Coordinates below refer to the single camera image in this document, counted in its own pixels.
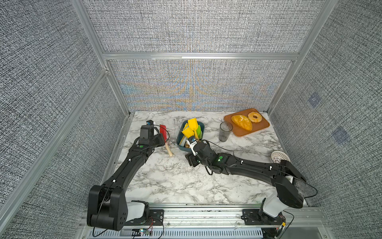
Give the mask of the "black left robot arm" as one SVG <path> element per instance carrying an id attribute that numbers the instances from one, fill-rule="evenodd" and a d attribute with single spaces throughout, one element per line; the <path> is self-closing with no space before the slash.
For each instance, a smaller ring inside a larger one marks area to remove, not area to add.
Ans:
<path id="1" fill-rule="evenodd" d="M 165 145 L 160 130 L 149 120 L 140 129 L 122 165 L 102 185 L 94 185 L 89 192 L 87 225 L 93 228 L 120 231 L 127 222 L 149 220 L 149 204 L 126 201 L 125 193 L 137 171 L 147 162 L 156 147 Z"/>

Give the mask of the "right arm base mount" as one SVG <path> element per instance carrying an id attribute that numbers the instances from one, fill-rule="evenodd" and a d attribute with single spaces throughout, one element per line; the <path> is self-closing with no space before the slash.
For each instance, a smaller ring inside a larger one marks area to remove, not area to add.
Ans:
<path id="1" fill-rule="evenodd" d="M 260 213 L 260 209 L 243 209 L 241 219 L 247 226 L 280 226 L 285 222 L 285 218 L 282 214 L 279 214 L 273 218 L 265 213 Z"/>

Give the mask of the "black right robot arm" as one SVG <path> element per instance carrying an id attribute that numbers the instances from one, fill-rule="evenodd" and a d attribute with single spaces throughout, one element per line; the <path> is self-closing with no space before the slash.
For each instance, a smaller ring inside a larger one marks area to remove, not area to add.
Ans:
<path id="1" fill-rule="evenodd" d="M 185 157 L 190 166 L 203 165 L 215 174 L 244 176 L 275 187 L 276 194 L 262 203 L 262 212 L 269 217 L 277 217 L 287 207 L 303 207 L 302 184 L 306 179 L 289 161 L 263 163 L 246 160 L 229 153 L 216 153 L 208 143 L 201 141 L 195 143 L 192 152 Z"/>

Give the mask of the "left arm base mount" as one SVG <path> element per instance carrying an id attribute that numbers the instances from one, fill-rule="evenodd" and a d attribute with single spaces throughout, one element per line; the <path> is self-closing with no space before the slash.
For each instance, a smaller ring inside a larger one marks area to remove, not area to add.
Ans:
<path id="1" fill-rule="evenodd" d="M 162 226 L 164 221 L 164 213 L 163 209 L 150 209 L 149 213 L 144 213 L 141 218 L 133 219 L 125 222 L 125 226 Z"/>

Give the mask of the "red shovel wooden handle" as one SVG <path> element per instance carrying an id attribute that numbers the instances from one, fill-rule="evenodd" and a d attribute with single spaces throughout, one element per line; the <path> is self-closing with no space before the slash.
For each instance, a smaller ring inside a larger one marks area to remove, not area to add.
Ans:
<path id="1" fill-rule="evenodd" d="M 169 145 L 167 143 L 167 140 L 169 139 L 169 133 L 167 132 L 167 128 L 165 125 L 161 124 L 160 126 L 160 133 L 162 134 L 164 141 L 165 141 L 165 148 L 169 154 L 170 157 L 173 157 L 173 153 L 171 152 Z"/>

